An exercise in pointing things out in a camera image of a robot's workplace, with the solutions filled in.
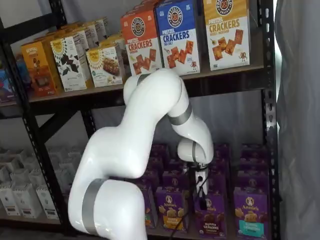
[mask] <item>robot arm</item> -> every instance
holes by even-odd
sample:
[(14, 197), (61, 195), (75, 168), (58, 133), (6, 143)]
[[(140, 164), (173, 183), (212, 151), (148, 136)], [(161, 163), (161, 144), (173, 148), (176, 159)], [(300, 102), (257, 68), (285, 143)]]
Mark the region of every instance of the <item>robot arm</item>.
[(146, 170), (158, 121), (168, 114), (182, 137), (182, 160), (208, 164), (213, 143), (206, 124), (193, 114), (183, 81), (169, 69), (124, 86), (126, 109), (117, 127), (99, 129), (90, 138), (76, 172), (68, 201), (72, 226), (110, 240), (147, 240), (144, 199), (140, 189), (109, 177), (136, 179)]

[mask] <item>blue cracker box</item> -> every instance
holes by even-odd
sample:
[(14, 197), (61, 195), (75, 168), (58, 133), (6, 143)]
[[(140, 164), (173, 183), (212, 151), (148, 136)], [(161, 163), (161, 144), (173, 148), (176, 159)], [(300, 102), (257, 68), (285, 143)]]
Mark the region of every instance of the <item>blue cracker box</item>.
[(180, 76), (200, 73), (193, 0), (164, 0), (156, 8), (165, 68)]

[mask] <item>product packaging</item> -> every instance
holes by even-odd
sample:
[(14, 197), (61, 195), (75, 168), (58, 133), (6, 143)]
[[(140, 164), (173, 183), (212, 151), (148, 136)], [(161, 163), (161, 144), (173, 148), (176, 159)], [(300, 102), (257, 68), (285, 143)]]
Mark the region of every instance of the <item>product packaging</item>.
[(86, 53), (77, 32), (50, 42), (65, 92), (93, 87)]
[(96, 88), (124, 83), (126, 73), (119, 44), (90, 49), (86, 56)]
[(45, 215), (48, 219), (56, 219), (58, 220), (58, 214), (52, 201), (50, 192), (48, 190), (47, 185), (43, 184), (36, 189), (36, 194), (40, 200), (40, 203), (44, 209)]
[(200, 200), (194, 198), (195, 225), (199, 234), (213, 239), (227, 238), (226, 207), (224, 194), (219, 187), (210, 185), (205, 196), (206, 209), (202, 209)]
[(20, 209), (13, 192), (14, 183), (7, 181), (0, 184), (0, 199), (8, 216), (20, 216)]
[(261, 189), (235, 187), (235, 226), (239, 238), (269, 240), (268, 195)]
[(121, 18), (131, 74), (149, 74), (163, 67), (154, 4)]
[[(187, 191), (176, 187), (159, 186), (156, 190), (156, 200), (159, 214), (162, 218), (163, 228), (167, 230), (175, 229), (188, 212)], [(187, 232), (189, 216), (186, 216), (182, 223), (177, 227), (181, 232)]]
[(151, 186), (144, 184), (137, 184), (137, 186), (140, 188), (144, 198), (145, 226), (154, 229), (158, 224), (158, 214)]
[(195, 6), (193, 0), (166, 0), (156, 7), (164, 67), (180, 76), (200, 73)]
[(29, 171), (26, 168), (20, 168), (10, 173), (10, 177), (17, 185), (30, 183)]
[(32, 87), (37, 96), (47, 96), (62, 92), (63, 87), (50, 47), (53, 37), (43, 37), (38, 41), (21, 46), (23, 59), (28, 68)]
[(250, 64), (247, 0), (203, 0), (210, 69)]
[(42, 212), (36, 190), (31, 183), (17, 184), (13, 188), (17, 204), (25, 218), (36, 219)]

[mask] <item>pretzel crackers box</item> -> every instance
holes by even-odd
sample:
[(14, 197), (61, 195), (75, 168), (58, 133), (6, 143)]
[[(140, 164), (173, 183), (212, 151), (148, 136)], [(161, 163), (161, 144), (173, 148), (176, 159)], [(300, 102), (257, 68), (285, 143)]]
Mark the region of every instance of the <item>pretzel crackers box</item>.
[(124, 15), (121, 26), (132, 75), (148, 74), (162, 68), (154, 5)]
[(210, 69), (250, 64), (247, 0), (203, 0)]
[[(187, 191), (171, 186), (159, 186), (155, 195), (163, 227), (168, 230), (175, 229), (181, 218), (188, 212)], [(189, 217), (186, 216), (177, 229), (186, 232), (188, 225)]]
[(233, 197), (237, 236), (269, 240), (268, 195), (261, 189), (235, 187)]
[(200, 72), (193, 0), (164, 1), (156, 8), (164, 66), (180, 76)]

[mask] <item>food image on box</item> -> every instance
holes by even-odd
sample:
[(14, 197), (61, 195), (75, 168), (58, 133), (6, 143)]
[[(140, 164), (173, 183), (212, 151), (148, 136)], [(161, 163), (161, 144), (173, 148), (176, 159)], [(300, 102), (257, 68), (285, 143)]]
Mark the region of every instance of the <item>food image on box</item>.
[(51, 47), (64, 91), (77, 91), (92, 87), (86, 53), (78, 33), (73, 32), (51, 41)]
[(235, 226), (238, 237), (269, 239), (268, 196), (255, 188), (235, 187)]
[(201, 209), (199, 198), (194, 194), (195, 225), (200, 235), (214, 239), (226, 239), (226, 210), (224, 195), (211, 185), (205, 196), (206, 210)]
[(250, 64), (247, 0), (203, 0), (210, 69)]
[(119, 44), (110, 43), (86, 52), (95, 87), (123, 84), (126, 73)]
[[(168, 230), (175, 229), (182, 217), (188, 212), (187, 191), (177, 187), (159, 186), (155, 195), (163, 228)], [(186, 232), (188, 225), (189, 217), (186, 216), (177, 227), (177, 230)]]
[(156, 8), (165, 68), (180, 76), (200, 72), (193, 0), (165, 1)]
[(153, 4), (121, 18), (131, 74), (152, 73), (163, 67)]

